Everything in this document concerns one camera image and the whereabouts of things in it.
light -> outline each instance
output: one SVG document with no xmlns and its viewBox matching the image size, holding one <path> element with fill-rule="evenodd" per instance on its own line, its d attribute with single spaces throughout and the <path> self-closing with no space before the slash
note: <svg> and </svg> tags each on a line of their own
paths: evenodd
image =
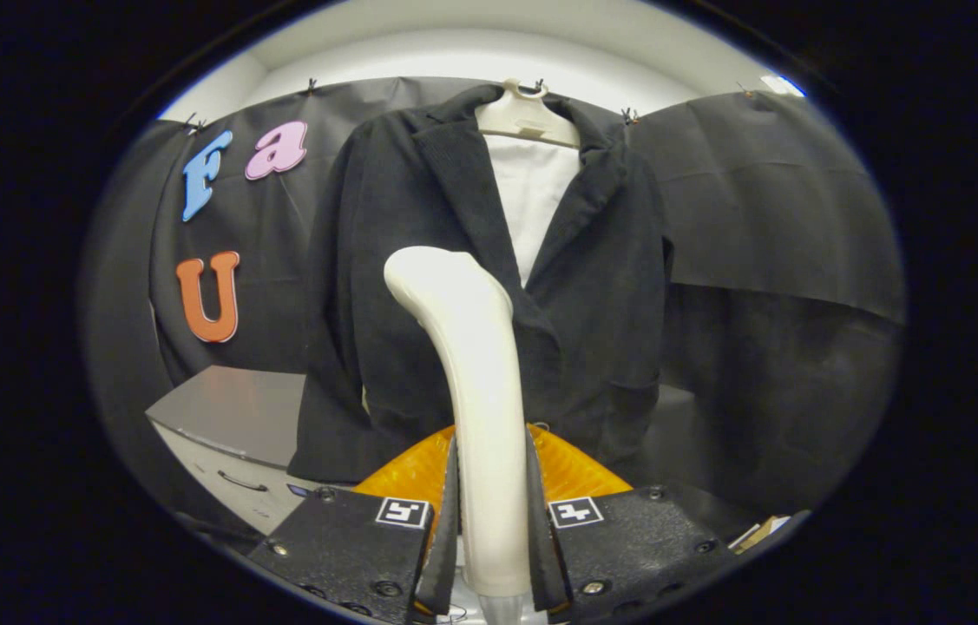
<svg viewBox="0 0 978 625">
<path fill-rule="evenodd" d="M 801 89 L 797 88 L 797 84 L 789 82 L 789 80 L 782 78 L 782 76 L 762 76 L 762 80 L 775 94 L 796 95 L 798 98 L 805 97 Z"/>
</svg>

ceiling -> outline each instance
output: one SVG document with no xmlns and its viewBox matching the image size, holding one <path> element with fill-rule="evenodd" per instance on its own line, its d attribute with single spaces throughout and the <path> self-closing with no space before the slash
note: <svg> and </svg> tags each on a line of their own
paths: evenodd
<svg viewBox="0 0 978 625">
<path fill-rule="evenodd" d="M 702 95 L 761 88 L 762 76 L 773 74 L 712 33 L 638 0 L 344 0 L 249 53 L 271 71 L 347 43 L 441 28 L 554 36 L 643 64 Z"/>
</svg>

drawer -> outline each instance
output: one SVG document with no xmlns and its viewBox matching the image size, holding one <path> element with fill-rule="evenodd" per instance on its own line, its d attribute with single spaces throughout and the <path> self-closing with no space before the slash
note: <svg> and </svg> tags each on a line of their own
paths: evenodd
<svg viewBox="0 0 978 625">
<path fill-rule="evenodd" d="M 224 454 L 152 423 L 168 448 L 200 485 L 262 534 L 271 534 L 301 502 L 299 495 L 290 490 L 290 484 L 308 490 L 322 486 L 291 477 L 283 468 Z"/>
</svg>

orange letter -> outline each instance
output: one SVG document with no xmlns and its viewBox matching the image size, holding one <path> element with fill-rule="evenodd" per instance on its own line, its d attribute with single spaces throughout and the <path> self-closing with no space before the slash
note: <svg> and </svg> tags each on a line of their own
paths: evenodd
<svg viewBox="0 0 978 625">
<path fill-rule="evenodd" d="M 203 312 L 203 296 L 200 295 L 200 275 L 203 274 L 203 261 L 192 258 L 176 266 L 176 277 L 180 278 L 180 298 L 184 304 L 184 318 L 187 327 L 192 329 L 204 343 L 226 343 L 238 331 L 238 297 L 234 293 L 234 267 L 242 257 L 236 252 L 217 253 L 211 257 L 211 268 L 219 280 L 219 320 L 207 319 Z"/>
</svg>

letter f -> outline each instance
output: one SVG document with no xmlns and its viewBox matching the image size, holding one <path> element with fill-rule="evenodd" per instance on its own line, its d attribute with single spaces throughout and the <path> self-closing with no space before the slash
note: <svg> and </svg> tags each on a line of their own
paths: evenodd
<svg viewBox="0 0 978 625">
<path fill-rule="evenodd" d="M 214 181 L 215 175 L 219 174 L 219 163 L 222 162 L 219 150 L 230 145 L 233 138 L 230 130 L 224 130 L 184 166 L 184 221 L 194 217 L 210 201 L 211 189 L 206 181 Z"/>
</svg>

